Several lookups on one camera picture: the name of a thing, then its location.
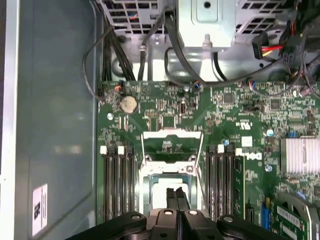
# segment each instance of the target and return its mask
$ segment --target black cable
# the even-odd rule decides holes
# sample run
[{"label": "black cable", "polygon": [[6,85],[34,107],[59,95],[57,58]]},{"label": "black cable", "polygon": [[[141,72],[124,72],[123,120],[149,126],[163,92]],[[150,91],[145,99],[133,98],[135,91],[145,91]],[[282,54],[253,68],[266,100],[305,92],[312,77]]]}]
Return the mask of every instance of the black cable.
[{"label": "black cable", "polygon": [[146,65],[146,51],[140,51],[140,67],[138,72],[138,81],[142,81],[144,78],[145,65]]},{"label": "black cable", "polygon": [[138,81],[142,81],[144,77],[145,72],[145,65],[146,65],[146,57],[147,57],[147,44],[149,39],[152,37],[153,34],[155,34],[158,29],[161,27],[161,25],[164,22],[164,13],[168,7],[165,7],[162,13],[160,14],[158,20],[153,25],[153,27],[150,29],[150,31],[147,33],[147,35],[144,37],[141,43],[141,47],[144,48],[140,50],[140,68],[138,72]]},{"label": "black cable", "polygon": [[82,73],[83,73],[83,77],[84,77],[84,81],[86,84],[86,87],[88,88],[89,92],[91,93],[91,95],[97,99],[98,101],[105,101],[106,98],[108,98],[108,96],[110,94],[113,93],[113,91],[111,91],[108,96],[98,96],[94,90],[92,89],[92,87],[90,86],[89,80],[88,80],[88,75],[87,75],[87,66],[86,66],[86,60],[87,57],[89,55],[89,53],[92,51],[92,49],[94,49],[97,45],[99,45],[103,39],[113,30],[113,27],[110,26],[108,29],[105,30],[105,32],[95,41],[95,43],[89,48],[89,50],[83,55],[83,59],[82,59]]},{"label": "black cable", "polygon": [[[107,17],[104,17],[103,20],[104,20],[104,23],[107,28],[111,26]],[[119,61],[119,65],[122,69],[124,78],[127,81],[135,81],[136,78],[135,78],[135,75],[134,75],[133,70],[131,68],[130,62],[129,62],[123,48],[121,47],[121,44],[120,44],[118,37],[117,37],[114,30],[112,30],[110,32],[109,41],[110,41],[110,43],[114,49],[115,55]]]},{"label": "black cable", "polygon": [[[103,17],[103,27],[107,29],[107,16],[102,8],[99,6],[100,12]],[[111,73],[111,42],[108,37],[103,39],[103,61],[102,61],[102,81],[112,81],[112,73]]]},{"label": "black cable", "polygon": [[200,84],[207,86],[207,87],[226,87],[229,86],[231,84],[234,83],[238,83],[238,82],[242,82],[248,79],[251,79],[253,76],[256,76],[258,74],[261,74],[267,70],[269,70],[270,68],[272,68],[273,66],[275,66],[276,64],[278,64],[281,61],[281,58],[277,59],[276,61],[270,63],[269,65],[262,67],[252,73],[249,73],[245,76],[241,76],[241,77],[236,77],[233,79],[228,79],[227,81],[219,81],[219,82],[209,82],[209,81],[204,81],[194,70],[193,68],[190,66],[190,64],[188,63],[186,57],[183,54],[183,51],[181,49],[180,46],[180,42],[178,39],[178,36],[176,34],[176,30],[174,27],[174,23],[171,20],[170,16],[166,16],[165,17],[165,27],[168,31],[168,35],[169,38],[171,40],[171,44],[173,47],[173,50],[177,56],[177,58],[179,59],[181,65],[183,66],[183,68],[191,75],[191,77],[195,80],[198,81]]},{"label": "black cable", "polygon": [[221,68],[219,66],[218,53],[217,52],[213,52],[212,53],[212,61],[213,61],[213,65],[214,65],[215,71],[218,74],[218,76],[220,77],[221,81],[228,81],[228,78],[224,75],[224,73],[222,72],[222,70],[221,70]]},{"label": "black cable", "polygon": [[[318,55],[315,59],[313,59],[313,60],[310,62],[309,67],[319,61],[318,57],[320,58],[320,56]],[[319,95],[318,93],[316,93],[316,91],[314,90],[314,87],[313,87],[313,86],[311,85],[311,83],[310,83],[310,79],[309,79],[309,69],[311,69],[311,68],[309,68],[309,69],[307,68],[306,60],[305,60],[305,55],[303,55],[303,57],[302,57],[302,65],[303,65],[303,72],[304,72],[304,78],[305,78],[306,84],[308,85],[311,93],[312,93],[317,99],[320,99],[320,95]]]},{"label": "black cable", "polygon": [[284,89],[283,91],[281,91],[281,92],[278,92],[278,93],[275,93],[275,94],[269,94],[269,93],[259,92],[259,91],[255,90],[255,89],[252,89],[251,91],[252,91],[253,93],[255,93],[255,94],[258,94],[258,95],[260,95],[260,96],[262,96],[262,97],[266,97],[266,98],[268,98],[268,97],[281,96],[281,95],[289,92],[289,91],[294,87],[294,85],[295,85],[295,84],[299,81],[299,79],[301,78],[301,73],[302,73],[302,72],[303,72],[303,68],[300,67],[300,69],[299,69],[297,75],[295,76],[295,79],[293,80],[293,82],[291,82],[291,83],[289,84],[289,86],[288,86],[286,89]]},{"label": "black cable", "polygon": [[172,76],[171,73],[169,72],[169,70],[168,70],[168,65],[169,65],[168,53],[170,50],[173,50],[173,48],[168,47],[164,52],[164,71],[165,71],[166,76],[168,77],[170,82],[172,82],[178,86],[181,86],[181,87],[188,86],[189,87],[191,85],[189,82],[184,82],[183,79],[178,80],[177,77]]}]

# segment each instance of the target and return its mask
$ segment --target red wire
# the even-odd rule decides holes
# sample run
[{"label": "red wire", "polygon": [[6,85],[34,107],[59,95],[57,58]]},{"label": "red wire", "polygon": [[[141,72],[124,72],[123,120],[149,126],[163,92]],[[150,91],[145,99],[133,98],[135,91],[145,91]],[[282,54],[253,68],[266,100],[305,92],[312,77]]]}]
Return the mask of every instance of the red wire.
[{"label": "red wire", "polygon": [[262,51],[268,52],[268,51],[273,51],[277,49],[282,49],[284,46],[282,45],[274,45],[274,46],[263,46]]},{"label": "red wire", "polygon": [[295,35],[295,31],[296,31],[296,23],[293,21],[291,23],[291,36]]}]

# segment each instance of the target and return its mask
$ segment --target yellow wire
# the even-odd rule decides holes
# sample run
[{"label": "yellow wire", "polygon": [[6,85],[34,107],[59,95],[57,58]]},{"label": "yellow wire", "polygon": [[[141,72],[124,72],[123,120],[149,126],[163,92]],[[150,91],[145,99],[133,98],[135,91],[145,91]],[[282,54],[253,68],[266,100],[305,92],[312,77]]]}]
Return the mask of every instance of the yellow wire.
[{"label": "yellow wire", "polygon": [[263,54],[262,54],[262,57],[265,57],[265,56],[269,55],[270,53],[272,53],[272,50],[266,51],[265,53],[263,53]]}]

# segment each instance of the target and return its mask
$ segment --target motherboard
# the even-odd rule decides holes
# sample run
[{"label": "motherboard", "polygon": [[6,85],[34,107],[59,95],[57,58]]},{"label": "motherboard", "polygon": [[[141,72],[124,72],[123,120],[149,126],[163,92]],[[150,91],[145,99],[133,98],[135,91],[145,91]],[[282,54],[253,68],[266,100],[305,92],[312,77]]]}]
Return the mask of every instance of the motherboard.
[{"label": "motherboard", "polygon": [[[278,93],[284,83],[257,83]],[[97,114],[97,223],[166,207],[240,216],[289,239],[319,239],[320,100],[296,85],[105,82]]]}]

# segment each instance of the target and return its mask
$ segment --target blue connector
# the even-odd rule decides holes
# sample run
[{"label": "blue connector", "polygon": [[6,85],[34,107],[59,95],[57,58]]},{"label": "blue connector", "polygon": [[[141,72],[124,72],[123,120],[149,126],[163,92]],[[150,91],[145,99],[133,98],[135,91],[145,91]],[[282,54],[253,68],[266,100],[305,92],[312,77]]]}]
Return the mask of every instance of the blue connector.
[{"label": "blue connector", "polygon": [[288,132],[287,136],[288,138],[297,138],[298,133],[296,131]]},{"label": "blue connector", "polygon": [[270,211],[266,206],[261,206],[261,227],[270,231]]}]

